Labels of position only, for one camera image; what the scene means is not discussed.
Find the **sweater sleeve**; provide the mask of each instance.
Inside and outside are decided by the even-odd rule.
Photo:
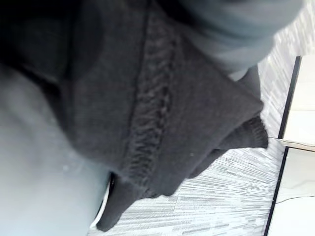
[[[184,35],[231,79],[266,57],[273,36],[297,16],[302,0],[178,0],[191,16]]]

